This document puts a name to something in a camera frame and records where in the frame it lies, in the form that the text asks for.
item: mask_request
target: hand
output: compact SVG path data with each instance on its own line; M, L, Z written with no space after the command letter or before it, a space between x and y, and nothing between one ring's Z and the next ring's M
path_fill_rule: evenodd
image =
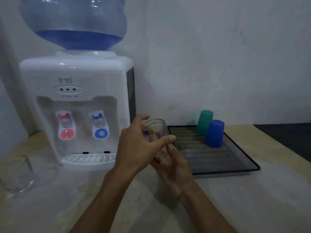
M151 165L163 183L177 199L185 193L189 186L195 184L187 160L172 145L166 147L169 155L164 158L154 157Z
M145 141L142 121L149 118L149 115L137 115L129 128L122 130L114 169L136 175L151 163L163 147L176 140L175 136L169 135L151 143Z

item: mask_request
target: blue cup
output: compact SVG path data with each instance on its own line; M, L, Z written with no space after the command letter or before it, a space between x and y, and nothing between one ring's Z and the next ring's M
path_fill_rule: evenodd
M212 148L220 148L224 136L225 123L220 120L212 120L205 137L205 143Z

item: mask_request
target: table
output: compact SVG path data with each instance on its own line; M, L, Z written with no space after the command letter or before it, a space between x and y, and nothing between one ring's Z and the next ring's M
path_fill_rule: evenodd
M196 182L240 233L311 232L311 164L251 125L225 132L261 167L238 176ZM98 192L105 171L76 171L56 164L44 132L19 144L0 162L0 176L27 155L37 186L10 196L0 188L0 232L68 232ZM194 232L183 207L148 166L125 193L111 232Z

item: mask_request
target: black tray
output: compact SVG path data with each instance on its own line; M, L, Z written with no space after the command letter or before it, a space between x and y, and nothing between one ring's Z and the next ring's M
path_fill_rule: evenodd
M168 126L177 140L174 146L189 162L193 175L252 172L260 167L226 133L223 146L210 148L204 136L195 132L196 126Z

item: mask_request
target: water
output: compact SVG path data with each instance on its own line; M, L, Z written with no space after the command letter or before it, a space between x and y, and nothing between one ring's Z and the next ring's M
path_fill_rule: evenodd
M88 31L42 30L35 33L66 50L108 50L122 40L116 35Z

